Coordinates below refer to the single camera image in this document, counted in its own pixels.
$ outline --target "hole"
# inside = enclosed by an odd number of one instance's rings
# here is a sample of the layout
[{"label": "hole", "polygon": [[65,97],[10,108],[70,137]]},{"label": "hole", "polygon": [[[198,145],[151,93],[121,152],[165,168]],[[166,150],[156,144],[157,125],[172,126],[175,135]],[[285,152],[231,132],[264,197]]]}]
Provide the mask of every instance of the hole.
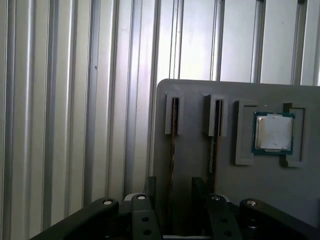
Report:
[{"label": "hole", "polygon": [[231,237],[232,236],[232,232],[229,230],[224,231],[224,235]]},{"label": "hole", "polygon": [[146,229],[143,231],[144,235],[150,235],[151,234],[151,230],[150,229]]},{"label": "hole", "polygon": [[226,224],[228,222],[228,219],[224,217],[224,218],[220,218],[220,221]]}]

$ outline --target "vertical groove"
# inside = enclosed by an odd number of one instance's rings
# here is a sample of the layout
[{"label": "vertical groove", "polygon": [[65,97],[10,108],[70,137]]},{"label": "vertical groove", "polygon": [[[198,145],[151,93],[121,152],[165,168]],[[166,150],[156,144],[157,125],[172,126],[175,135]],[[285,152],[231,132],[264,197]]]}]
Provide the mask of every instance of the vertical groove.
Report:
[{"label": "vertical groove", "polygon": [[[159,34],[160,34],[160,19],[161,19],[161,7],[162,7],[162,2],[161,0],[157,1],[157,6],[156,6],[156,22],[155,24],[155,44],[154,44],[154,56],[153,56],[153,76],[151,78],[152,80],[152,88],[151,88],[151,98],[150,98],[150,132],[149,132],[149,153],[148,153],[148,168],[147,168],[147,176],[153,176],[153,169],[154,169],[154,138],[155,138],[155,128],[154,122],[155,122],[155,114],[156,114],[156,94],[157,94],[157,86],[158,86],[158,66],[159,66]],[[182,20],[183,17],[181,17],[181,31],[180,31],[180,44],[182,41]]]},{"label": "vertical groove", "polygon": [[112,17],[111,17],[111,41],[110,41],[110,46],[109,49],[110,51],[110,69],[109,69],[109,90],[108,90],[108,96],[109,96],[109,105],[108,105],[108,113],[109,113],[109,118],[107,118],[107,127],[108,127],[108,133],[107,133],[107,140],[108,140],[108,145],[107,145],[107,169],[108,172],[105,176],[105,191],[104,195],[108,196],[109,195],[109,182],[110,182],[110,171],[111,169],[111,149],[112,149],[112,130],[111,126],[113,125],[113,106],[114,106],[114,93],[115,93],[115,80],[116,80],[116,60],[117,60],[117,31],[118,31],[118,15],[119,15],[119,1],[114,0],[112,2]]},{"label": "vertical groove", "polygon": [[29,237],[30,160],[32,131],[32,86],[34,62],[33,0],[18,1],[16,5],[12,153],[12,239]]},{"label": "vertical groove", "polygon": [[4,230],[8,17],[8,0],[5,0],[0,3],[0,240]]},{"label": "vertical groove", "polygon": [[48,83],[48,33],[50,1],[36,1],[34,11],[34,64],[32,131],[30,157],[30,203],[29,236],[42,230],[44,199],[44,162]]},{"label": "vertical groove", "polygon": [[172,12],[171,51],[169,78],[180,78],[180,57],[182,43],[182,27],[184,19],[184,0],[174,0]]},{"label": "vertical groove", "polygon": [[261,81],[265,11],[266,1],[256,0],[252,46],[251,83],[260,83]]},{"label": "vertical groove", "polygon": [[74,32],[77,1],[60,1],[55,61],[55,108],[52,159],[51,224],[68,214],[71,107],[74,77]]},{"label": "vertical groove", "polygon": [[117,33],[115,47],[114,92],[111,124],[111,155],[108,195],[122,201],[125,192],[125,181],[128,179],[127,154],[127,123],[128,123],[128,96],[132,64],[132,38],[133,38],[133,1],[120,1],[118,6]]},{"label": "vertical groove", "polygon": [[99,19],[100,19],[100,0],[92,1],[91,14],[91,50],[90,50],[90,76],[87,109],[87,134],[86,152],[84,160],[84,183],[83,183],[83,206],[91,203],[92,195],[92,173],[95,146],[95,121],[96,121],[96,95],[97,95],[97,66],[98,66],[98,44],[99,44]]},{"label": "vertical groove", "polygon": [[108,195],[117,8],[116,0],[101,1],[91,201]]},{"label": "vertical groove", "polygon": [[74,21],[73,87],[70,117],[67,215],[83,207],[93,1],[77,2]]},{"label": "vertical groove", "polygon": [[55,94],[57,59],[57,33],[58,33],[58,0],[49,0],[48,20],[48,53],[47,53],[47,84],[46,84],[46,112],[44,130],[44,164],[43,164],[43,206],[42,226],[45,230],[51,226],[52,204],[52,166],[54,145],[54,119],[55,119]]},{"label": "vertical groove", "polygon": [[13,159],[13,111],[15,83],[15,31],[16,1],[8,1],[7,22],[7,66],[6,66],[6,115],[5,115],[5,149],[3,177],[3,219],[2,239],[9,240],[11,235],[11,202],[12,202],[12,159]]},{"label": "vertical groove", "polygon": [[132,193],[132,177],[135,155],[137,85],[139,77],[139,54],[141,41],[142,0],[132,2],[130,39],[129,83],[127,97],[127,120],[125,134],[125,179],[124,194]]},{"label": "vertical groove", "polygon": [[141,191],[149,172],[151,100],[154,87],[154,64],[157,36],[158,1],[143,1],[141,12],[141,41],[137,81],[137,101],[134,139],[132,191]]},{"label": "vertical groove", "polygon": [[302,81],[301,74],[304,54],[307,5],[307,0],[298,0],[296,6],[291,85],[301,85]]},{"label": "vertical groove", "polygon": [[220,81],[222,42],[224,33],[225,0],[214,1],[213,35],[211,49],[210,81]]},{"label": "vertical groove", "polygon": [[314,57],[314,77],[313,85],[320,86],[320,14],[318,16],[315,57]]}]

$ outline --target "metal panel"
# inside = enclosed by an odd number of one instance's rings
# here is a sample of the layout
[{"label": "metal panel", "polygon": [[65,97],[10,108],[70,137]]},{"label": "metal panel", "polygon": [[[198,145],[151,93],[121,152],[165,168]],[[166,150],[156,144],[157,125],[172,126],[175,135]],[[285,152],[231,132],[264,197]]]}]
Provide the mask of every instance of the metal panel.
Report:
[{"label": "metal panel", "polygon": [[304,3],[305,31],[297,4],[2,0],[0,236],[140,192],[162,79],[297,84],[301,68],[302,85],[319,85],[320,2]]},{"label": "metal panel", "polygon": [[100,4],[91,201],[108,195],[117,2]]},{"label": "metal panel", "polygon": [[68,213],[83,207],[87,103],[90,66],[90,33],[92,1],[77,3],[74,54],[74,79],[71,111],[71,139],[68,179]]},{"label": "metal panel", "polygon": [[221,81],[251,81],[256,0],[224,4]]},{"label": "metal panel", "polygon": [[48,82],[48,42],[49,42],[48,0],[36,1],[34,23],[34,75],[32,101],[32,132],[30,158],[30,216],[29,236],[32,238],[42,230],[45,131]]},{"label": "metal panel", "polygon": [[319,66],[315,64],[317,31],[319,29],[319,0],[308,0],[306,8],[306,22],[304,32],[304,46],[302,58],[301,85],[313,85],[315,71],[319,70]]},{"label": "metal panel", "polygon": [[180,78],[211,79],[215,2],[184,1]]},{"label": "metal panel", "polygon": [[29,236],[34,1],[16,2],[11,239]]},{"label": "metal panel", "polygon": [[68,215],[75,3],[58,6],[51,225]]},{"label": "metal panel", "polygon": [[0,2],[0,239],[3,235],[8,1]]},{"label": "metal panel", "polygon": [[291,83],[297,3],[266,1],[261,83]]},{"label": "metal panel", "polygon": [[109,172],[108,195],[122,201],[124,193],[127,98],[129,84],[129,67],[131,56],[131,16],[132,2],[120,1],[117,26],[115,60],[114,102],[111,134],[111,158]]}]

